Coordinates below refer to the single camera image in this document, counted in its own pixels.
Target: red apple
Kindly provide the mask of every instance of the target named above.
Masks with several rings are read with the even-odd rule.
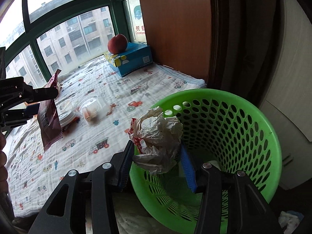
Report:
[[[118,34],[111,38],[107,44],[107,48],[112,54],[120,54],[127,49],[127,45],[127,38],[122,34]]]

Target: blue box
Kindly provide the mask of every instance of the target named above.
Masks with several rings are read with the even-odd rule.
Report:
[[[150,46],[130,42],[123,53],[112,54],[107,51],[104,57],[121,77],[153,62]]]

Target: person's hand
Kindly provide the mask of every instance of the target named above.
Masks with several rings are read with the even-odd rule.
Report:
[[[7,169],[4,167],[5,163],[7,162],[7,156],[2,151],[7,140],[5,136],[0,133],[0,193],[9,192],[9,185],[7,183]]]

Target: white bedsheet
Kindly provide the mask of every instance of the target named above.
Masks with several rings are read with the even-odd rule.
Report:
[[[6,167],[15,216],[38,212],[69,170],[76,169],[79,173],[94,170],[110,161],[114,153],[123,151],[129,140],[127,129],[132,117],[139,118],[150,106],[172,93],[205,87],[203,80],[156,64],[120,78],[103,56],[78,67],[61,83],[57,107],[67,99],[77,103],[87,95],[96,94],[111,104],[112,114],[92,127],[80,118],[45,153],[36,117],[13,131]],[[128,108],[134,101],[136,107]]]

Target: brown snack bag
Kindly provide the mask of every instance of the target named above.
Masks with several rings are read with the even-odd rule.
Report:
[[[57,87],[57,76],[60,72],[60,69],[56,70],[45,88]],[[63,138],[63,132],[60,127],[60,119],[57,114],[57,107],[54,99],[40,102],[37,119],[41,130],[43,149],[44,152],[46,152],[53,143]]]

